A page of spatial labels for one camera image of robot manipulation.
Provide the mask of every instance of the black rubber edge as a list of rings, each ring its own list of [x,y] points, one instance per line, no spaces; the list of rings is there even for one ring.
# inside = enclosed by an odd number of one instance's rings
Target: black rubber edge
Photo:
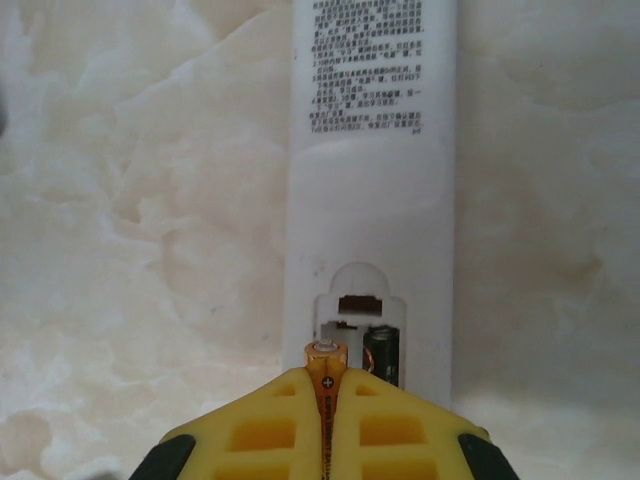
[[[156,445],[129,480],[177,480],[195,446],[191,435],[178,435]]]
[[[520,480],[502,451],[471,433],[463,433],[458,443],[475,480]]]

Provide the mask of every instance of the battery compartment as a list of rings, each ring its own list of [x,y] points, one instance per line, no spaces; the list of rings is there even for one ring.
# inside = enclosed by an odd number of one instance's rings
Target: battery compartment
[[[331,291],[316,300],[314,337],[343,342],[349,367],[404,384],[406,306],[392,296],[385,275],[366,263],[341,268]]]

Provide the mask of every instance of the copper battery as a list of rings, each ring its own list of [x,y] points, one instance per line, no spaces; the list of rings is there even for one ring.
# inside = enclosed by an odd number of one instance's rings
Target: copper battery
[[[328,480],[331,473],[333,418],[338,403],[340,381],[347,370],[348,350],[344,343],[320,340],[308,344],[304,354],[305,368],[316,392],[322,422],[322,478]]]

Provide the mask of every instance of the black battery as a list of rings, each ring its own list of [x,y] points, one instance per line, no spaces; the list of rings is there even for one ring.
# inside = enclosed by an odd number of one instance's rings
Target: black battery
[[[363,365],[373,375],[399,386],[400,330],[393,327],[370,327],[363,338]]]

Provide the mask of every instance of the marble surface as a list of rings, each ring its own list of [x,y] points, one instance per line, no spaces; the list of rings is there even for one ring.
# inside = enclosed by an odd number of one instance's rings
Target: marble surface
[[[640,476],[638,18],[460,3],[454,398],[523,480]],[[0,2],[3,477],[127,478],[279,373],[290,23]]]

